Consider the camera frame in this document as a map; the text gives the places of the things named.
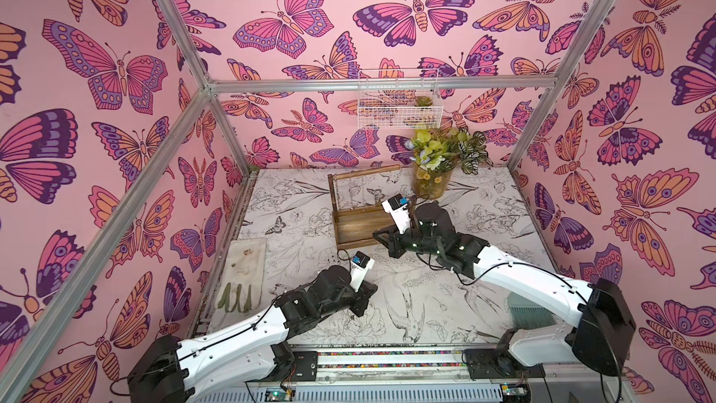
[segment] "flower arrangement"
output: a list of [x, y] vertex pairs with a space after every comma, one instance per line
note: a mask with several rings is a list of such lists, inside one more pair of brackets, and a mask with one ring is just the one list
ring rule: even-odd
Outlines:
[[477, 175], [480, 165], [492, 165], [485, 134], [462, 129], [419, 129], [405, 146], [413, 150], [412, 189], [419, 197], [443, 195], [452, 170], [460, 165], [466, 175]]

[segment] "pink wall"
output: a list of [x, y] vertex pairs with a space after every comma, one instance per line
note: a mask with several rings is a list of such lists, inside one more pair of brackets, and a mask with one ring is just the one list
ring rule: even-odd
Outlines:
[[[105, 12], [101, 14], [95, 3], [103, 1], [106, 3], [100, 9]], [[121, 152], [122, 147], [111, 141], [114, 134], [122, 135], [128, 149], [140, 139], [145, 141], [151, 153], [172, 129], [197, 87], [185, 66], [179, 70], [176, 52], [157, 48], [160, 19], [151, 0], [7, 0], [0, 21], [0, 244], [6, 253], [0, 273], [2, 368], [67, 280], [107, 212], [125, 194], [129, 179], [135, 177], [131, 167], [144, 165], [146, 159]], [[124, 62], [121, 68], [115, 53]], [[120, 76], [124, 75], [128, 96], [122, 96]], [[133, 101], [129, 95], [138, 97]], [[211, 131], [211, 123], [206, 123]], [[142, 229], [133, 240], [136, 246], [126, 243], [129, 249], [124, 264], [116, 266], [107, 278], [108, 264], [58, 350], [77, 341], [94, 344], [107, 331], [105, 320], [110, 319], [111, 329], [121, 319], [120, 309], [139, 278], [151, 274], [152, 292], [145, 293], [148, 302], [137, 302], [145, 307], [142, 314], [151, 316], [146, 329], [141, 321], [127, 319], [117, 326], [117, 334], [104, 334], [113, 343], [120, 371], [128, 372], [160, 324], [167, 323], [165, 287], [174, 267], [180, 268], [186, 280], [184, 288], [191, 288], [191, 300], [188, 316], [180, 318], [183, 312], [179, 310], [173, 316], [178, 327], [166, 328], [184, 335], [200, 295], [198, 279], [209, 271], [213, 258], [203, 255], [201, 267], [193, 271], [188, 260], [172, 250], [172, 239], [194, 224], [201, 225], [217, 208], [222, 212], [217, 234], [221, 237], [226, 227], [222, 197], [226, 193], [233, 200], [238, 193], [238, 186], [227, 184], [221, 166], [222, 158], [230, 158], [226, 142], [217, 129], [213, 138], [213, 158], [203, 138], [196, 135], [179, 153], [189, 163], [196, 157], [200, 168], [203, 159], [208, 165], [217, 162], [209, 205], [192, 206], [190, 194], [184, 191], [183, 173], [173, 160], [171, 173], [162, 176], [148, 200]], [[147, 217], [149, 213], [154, 216], [150, 206], [166, 192], [173, 196], [173, 201], [160, 201], [165, 207], [159, 213], [163, 218], [166, 213], [166, 219], [153, 223]], [[180, 282], [177, 279], [176, 286], [183, 288]], [[115, 300], [119, 303], [113, 307]], [[96, 372], [96, 359], [75, 362], [97, 354], [95, 346], [73, 346], [51, 356], [41, 372], [57, 376], [67, 370], [67, 366], [62, 369], [63, 364], [70, 364], [71, 379], [26, 400], [49, 400], [65, 391], [61, 401], [71, 401], [82, 389], [85, 397], [91, 394], [91, 402], [111, 400], [110, 381], [104, 372]]]
[[[639, 327], [628, 376], [645, 402], [716, 396], [712, 3], [617, 0], [603, 56], [580, 78], [597, 91], [558, 101], [549, 141], [518, 173], [563, 273], [618, 281]], [[647, 12], [660, 16], [634, 22]]]

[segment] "metal rail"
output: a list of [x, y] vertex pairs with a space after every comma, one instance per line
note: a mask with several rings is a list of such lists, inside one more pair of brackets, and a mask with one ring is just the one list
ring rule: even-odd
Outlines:
[[555, 72], [557, 81], [554, 87], [551, 87], [542, 95], [542, 100], [537, 104], [534, 112], [532, 112], [532, 117], [527, 122], [517, 145], [515, 145], [512, 151], [510, 160], [507, 162], [507, 167], [510, 171], [514, 171], [517, 167], [517, 164], [527, 152], [527, 147], [532, 143], [532, 139], [537, 135], [537, 131], [539, 131], [542, 126], [542, 122], [544, 122], [547, 114], [549, 114], [555, 103], [557, 103], [562, 88], [567, 84], [567, 81], [569, 81], [569, 77], [577, 67], [577, 63], [589, 47], [591, 40], [604, 22], [607, 13], [612, 9], [614, 1], [616, 0], [594, 0], [594, 2], [592, 2], [589, 12], [579, 25], [577, 34], [574, 35], [569, 49], [567, 49], [566, 54], [562, 57], [557, 72]]

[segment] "butterfly wallpaper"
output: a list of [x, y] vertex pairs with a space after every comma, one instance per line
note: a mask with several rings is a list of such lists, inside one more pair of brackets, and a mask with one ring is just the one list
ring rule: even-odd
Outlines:
[[[221, 26], [177, 1], [188, 28]], [[152, 0], [12, 0], [4, 7], [0, 245], [22, 255], [8, 256], [0, 273], [0, 370], [198, 89], [188, 69], [180, 71], [162, 19]], [[210, 44], [202, 47], [216, 56]], [[222, 207], [222, 197], [235, 201], [241, 182], [209, 110], [188, 136], [23, 401], [123, 401], [109, 392], [111, 380], [129, 372], [157, 335], [184, 337], [202, 271], [171, 249], [172, 236], [201, 224]], [[208, 207], [192, 206], [179, 158], [196, 158], [200, 170], [206, 159], [214, 172], [225, 159], [230, 173], [222, 170], [211, 182], [210, 204], [202, 195]], [[203, 180], [203, 190], [207, 185]], [[203, 270], [212, 262], [205, 257]], [[61, 371], [69, 372], [64, 385], [44, 386]]]
[[[516, 170], [562, 273], [619, 283], [639, 327], [624, 373], [643, 402], [716, 399], [709, 2], [616, 0]], [[547, 53], [563, 54], [570, 31]], [[585, 231], [594, 244], [578, 250]]]

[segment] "wooden caddy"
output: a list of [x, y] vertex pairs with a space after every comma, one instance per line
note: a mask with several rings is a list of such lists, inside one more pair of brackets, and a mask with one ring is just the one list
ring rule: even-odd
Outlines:
[[333, 230], [336, 234], [338, 249], [377, 245], [378, 242], [373, 238], [373, 232], [393, 225], [395, 222], [390, 214], [383, 210], [381, 204], [338, 210], [335, 181], [356, 176], [377, 175], [399, 169], [400, 165], [389, 165], [341, 175], [328, 175], [328, 187], [331, 190], [331, 203], [333, 204]]

